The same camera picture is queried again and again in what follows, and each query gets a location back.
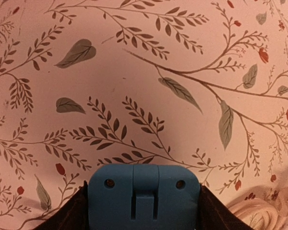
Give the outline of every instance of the brown branch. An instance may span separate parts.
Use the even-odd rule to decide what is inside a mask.
[[[189,79],[189,80],[192,80],[192,81],[195,81],[195,82],[198,82],[200,83],[201,85],[206,85],[206,86],[210,86],[210,87],[214,87],[214,88],[218,88],[218,89],[222,89],[222,90],[227,90],[227,91],[230,91],[230,92],[236,92],[236,93],[242,93],[242,94],[245,94],[245,95],[251,95],[251,96],[258,96],[258,97],[263,97],[263,98],[277,98],[277,99],[280,99],[280,100],[284,100],[284,99],[287,99],[288,100],[288,97],[278,97],[278,96],[273,96],[273,95],[266,95],[266,94],[260,94],[260,93],[253,93],[253,92],[246,92],[246,91],[240,91],[240,90],[236,90],[236,89],[232,89],[232,88],[227,88],[227,87],[224,87],[224,86],[220,86],[220,85],[216,85],[216,84],[213,84],[213,83],[209,83],[209,82],[206,82],[204,80],[200,80],[200,79],[196,79],[196,78],[193,78],[193,77],[190,77],[186,74],[182,74],[181,72],[179,71],[176,71],[176,70],[172,70],[170,68],[167,68],[167,67],[164,67],[164,66],[161,66],[157,63],[154,63],[148,59],[145,59],[144,57],[141,57],[133,52],[130,52],[128,50],[125,50],[127,53],[133,55],[134,57],[150,64],[150,65],[153,65],[153,66],[156,66],[160,69],[163,69],[165,71],[168,71],[168,72],[171,72],[171,73],[174,73],[180,77],[183,77],[183,78],[186,78],[186,79]]]

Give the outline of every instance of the botanical pattern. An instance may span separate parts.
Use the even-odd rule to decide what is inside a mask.
[[[0,0],[0,230],[47,220],[112,163],[181,165],[224,202],[276,200],[288,1]]]

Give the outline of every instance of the plastic hinge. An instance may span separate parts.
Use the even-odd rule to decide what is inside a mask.
[[[181,166],[105,165],[88,185],[90,230],[194,230],[199,193]]]

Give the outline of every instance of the crumpled fabric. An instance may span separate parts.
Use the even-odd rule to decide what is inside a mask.
[[[288,226],[288,186],[265,199],[243,200],[228,208],[254,230],[286,230]]]

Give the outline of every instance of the leaf pattern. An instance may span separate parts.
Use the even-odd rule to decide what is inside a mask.
[[[275,202],[269,187],[288,168],[288,1],[261,3],[0,1],[0,229],[34,228],[84,172],[114,163],[181,165],[228,203],[253,180],[268,191],[244,202]]]
[[[38,198],[40,200],[40,206],[43,210],[48,211],[49,209],[51,209],[51,198],[50,198],[48,192],[43,187],[39,178],[36,175],[35,175],[35,177],[37,179],[36,192],[37,192]]]
[[[59,98],[56,102],[56,107],[58,113],[79,112],[85,114],[81,105],[67,97]]]
[[[199,107],[198,103],[194,100],[190,92],[182,85],[180,85],[178,82],[174,81],[171,78],[159,78],[159,82],[162,85],[170,88],[172,92],[179,98],[184,99],[193,104],[202,113],[201,108]]]
[[[56,64],[56,66],[65,69],[79,62],[92,59],[95,55],[96,49],[92,46],[91,41],[81,39],[71,47],[63,60]]]
[[[243,87],[245,89],[250,89],[255,85],[258,67],[257,64],[252,65],[249,71],[243,76]]]
[[[226,104],[225,101],[221,101],[221,110],[222,115],[219,121],[219,133],[223,147],[226,149],[231,140],[234,115],[232,109]]]

